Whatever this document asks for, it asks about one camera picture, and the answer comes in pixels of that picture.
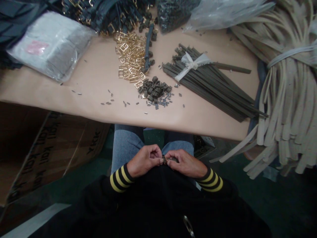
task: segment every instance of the bundle of beige straps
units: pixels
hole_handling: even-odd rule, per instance
[[[281,174],[295,167],[302,174],[317,159],[317,46],[311,0],[278,0],[274,10],[232,27],[238,39],[268,64],[260,96],[258,125],[230,157],[254,147],[265,149],[244,171],[255,179],[279,156]]]

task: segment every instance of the green floor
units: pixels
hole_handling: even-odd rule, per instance
[[[144,132],[146,144],[157,143],[160,147],[163,146],[163,135],[161,130]],[[45,186],[51,202],[74,203],[87,184],[99,175],[109,173],[113,137],[111,128],[97,159]],[[304,175],[278,176],[277,182],[272,182],[262,175],[255,180],[249,179],[242,170],[248,163],[243,155],[239,155],[228,163],[212,164],[212,168],[237,185],[240,196],[267,222],[274,237],[311,237],[309,234],[315,232],[317,224],[316,169],[307,170]]]

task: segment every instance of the white plastic bag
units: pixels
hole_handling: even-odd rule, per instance
[[[74,20],[47,12],[7,52],[24,65],[65,82],[94,35],[95,31]]]
[[[274,2],[266,0],[201,0],[183,32],[198,29],[223,29],[273,9]]]

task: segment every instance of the plastic bag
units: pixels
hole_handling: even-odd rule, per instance
[[[197,29],[223,29],[271,10],[274,2],[266,0],[201,0],[184,28],[184,32]]]
[[[157,0],[158,24],[162,33],[170,32],[187,22],[191,10],[200,0]]]
[[[90,28],[48,12],[30,25],[23,38],[7,52],[24,65],[65,82],[94,35]]]

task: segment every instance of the table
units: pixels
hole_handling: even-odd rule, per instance
[[[253,99],[259,78],[257,58],[226,30],[200,31],[183,34],[181,28],[165,35],[158,33],[153,42],[156,64],[148,78],[157,76],[161,82],[175,85],[175,80],[159,69],[171,62],[178,44],[194,46],[199,52],[207,51],[212,61],[231,64],[252,70],[251,74],[223,72]],[[98,37],[79,60],[72,77],[60,86],[54,80],[28,68],[8,70],[1,75],[0,101],[40,107],[72,115],[83,116],[106,123],[120,123],[171,131],[213,136],[223,139],[243,140],[249,121],[237,122],[214,105],[208,103],[185,86],[173,87],[173,103],[168,107],[147,107],[138,98],[134,84],[118,78],[120,62],[112,38]],[[108,89],[113,93],[111,98]],[[101,105],[114,99],[112,105]]]

